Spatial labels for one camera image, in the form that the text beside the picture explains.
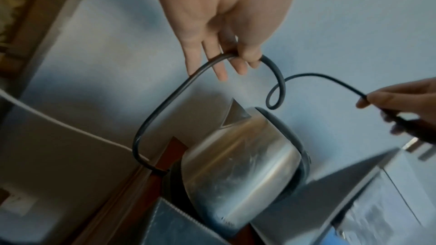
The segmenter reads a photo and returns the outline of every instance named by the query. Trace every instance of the white cable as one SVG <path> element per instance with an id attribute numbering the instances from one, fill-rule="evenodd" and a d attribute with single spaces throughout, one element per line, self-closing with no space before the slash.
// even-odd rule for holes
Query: white cable
<path id="1" fill-rule="evenodd" d="M 58 121 L 58 120 L 56 120 L 56 119 L 54 119 L 54 118 L 52 118 L 52 117 L 50 117 L 50 116 L 48 116 L 48 115 L 45 115 L 44 113 L 42 113 L 42 112 L 40 112 L 40 111 L 38 111 L 38 110 L 36 110 L 36 109 L 34 109 L 34 108 L 31 108 L 31 107 L 28 106 L 27 104 L 22 103 L 22 102 L 20 102 L 19 100 L 15 99 L 14 97 L 12 97 L 11 95 L 9 95 L 6 91 L 4 91 L 4 90 L 2 90 L 2 89 L 0 89 L 0 96 L 3 97 L 3 98 L 4 98 L 5 100 L 7 100 L 8 102 L 11 102 L 11 103 L 13 103 L 14 105 L 16 105 L 16 106 L 18 106 L 18 107 L 21 107 L 22 109 L 27 110 L 27 111 L 29 111 L 30 113 L 33 113 L 33 114 L 35 114 L 36 116 L 39 116 L 39 117 L 41 117 L 41 118 L 43 118 L 43 119 L 45 119 L 45 120 L 47 120 L 47 121 L 49 121 L 49 122 L 55 123 L 55 124 L 60 125 L 60 126 L 62 126 L 62 127 L 64 127 L 64 128 L 70 129 L 70 130 L 72 130 L 72 131 L 76 131 L 76 132 L 81 133 L 81 134 L 83 134 L 83 135 L 86 135 L 86 136 L 88 136 L 88 137 L 94 138 L 94 139 L 96 139 L 96 140 L 99 140 L 99 141 L 105 142 L 105 143 L 107 143 L 107 144 L 114 145 L 114 146 L 117 146 L 117 147 L 120 147 L 120 148 L 123 148 L 123 149 L 125 149 L 125 150 L 128 150 L 128 151 L 132 152 L 132 149 L 129 148 L 129 147 L 127 147 L 127 146 L 125 146 L 125 145 L 118 144 L 118 143 L 116 143 L 116 142 L 113 142 L 113 141 L 110 141 L 110 140 L 104 139 L 104 138 L 102 138 L 102 137 L 100 137 L 100 136 L 97 136 L 97 135 L 91 134 L 91 133 L 89 133 L 89 132 L 83 131 L 83 130 L 78 129 L 78 128 L 76 128 L 76 127 L 72 127 L 71 125 L 68 125 L 68 124 L 66 124 L 66 123 L 64 123 L 64 122 L 61 122 L 61 121 Z M 144 157 L 144 156 L 142 156 L 142 155 L 141 155 L 141 157 L 144 158 L 146 161 L 149 161 L 148 158 L 146 158 L 146 157 Z"/>

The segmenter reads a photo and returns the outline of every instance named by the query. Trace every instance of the black kettle base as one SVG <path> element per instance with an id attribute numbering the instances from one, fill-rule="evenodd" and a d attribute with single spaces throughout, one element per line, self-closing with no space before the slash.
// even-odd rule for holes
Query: black kettle base
<path id="1" fill-rule="evenodd" d="M 169 172 L 162 179 L 162 196 L 186 214 L 203 223 L 191 204 L 182 181 L 182 160 L 171 165 Z"/>

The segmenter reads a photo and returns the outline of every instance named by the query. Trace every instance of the human hand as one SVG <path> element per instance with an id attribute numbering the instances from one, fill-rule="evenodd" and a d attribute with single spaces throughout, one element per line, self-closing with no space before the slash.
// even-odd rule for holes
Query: human hand
<path id="1" fill-rule="evenodd" d="M 224 52 L 238 50 L 239 57 L 230 64 L 244 75 L 246 62 L 253 68 L 259 66 L 260 45 L 281 24 L 292 0 L 159 1 L 180 41 L 189 75 L 200 67 L 202 46 L 209 60 L 219 55 L 221 48 Z M 227 80 L 223 62 L 213 70 L 219 80 Z"/>
<path id="2" fill-rule="evenodd" d="M 419 125 L 436 130 L 436 78 L 426 78 L 420 81 L 401 83 L 376 90 L 367 96 L 367 101 L 359 99 L 357 108 L 365 108 L 373 104 L 378 108 L 389 109 L 393 115 L 400 112 L 417 114 Z M 386 122 L 392 118 L 383 111 L 381 116 Z M 404 132 L 401 126 L 394 125 L 391 133 L 399 135 Z"/>

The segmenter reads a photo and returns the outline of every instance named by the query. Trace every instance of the stainless steel kettle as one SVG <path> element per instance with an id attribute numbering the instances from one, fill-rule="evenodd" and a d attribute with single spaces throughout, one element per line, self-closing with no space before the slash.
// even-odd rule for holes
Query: stainless steel kettle
<path id="1" fill-rule="evenodd" d="M 304 184 L 309 164 L 301 142 L 280 120 L 233 100 L 220 128 L 173 164 L 163 193 L 230 237 Z"/>

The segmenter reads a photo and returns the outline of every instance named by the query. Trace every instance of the light blue wall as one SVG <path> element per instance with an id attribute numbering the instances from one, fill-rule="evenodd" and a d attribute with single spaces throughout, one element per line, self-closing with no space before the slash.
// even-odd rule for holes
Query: light blue wall
<path id="1" fill-rule="evenodd" d="M 364 92 L 435 76 L 434 3 L 295 0 L 263 51 L 284 75 L 326 73 Z M 22 100 L 129 145 L 142 120 L 185 79 L 182 51 L 158 0 L 83 0 Z M 231 97 L 246 107 L 263 107 L 273 85 L 265 67 L 245 77 L 231 72 L 227 83 L 218 82 L 212 71 L 205 73 L 145 135 L 143 152 L 153 156 L 172 135 L 192 145 L 219 124 Z M 390 136 L 377 110 L 356 110 L 356 101 L 355 95 L 324 80 L 288 84 L 287 99 L 274 113 L 301 136 L 312 154 L 314 178 L 409 139 Z M 56 199 L 59 206 L 31 210 L 32 219 L 44 222 L 37 230 L 30 226 L 30 216 L 0 213 L 0 223 L 9 225 L 0 227 L 0 236 L 13 240 L 44 240 L 55 225 L 58 238 L 64 236 L 72 221 L 83 219 L 134 167 L 128 153 L 20 110 L 13 110 L 0 132 L 0 183 L 50 195 L 41 196 L 39 204 Z M 19 144 L 29 140 L 29 146 Z M 31 161 L 23 165 L 22 160 Z M 54 169 L 65 163 L 69 169 Z M 47 173 L 41 176 L 40 171 Z M 10 230 L 22 225 L 28 227 Z"/>

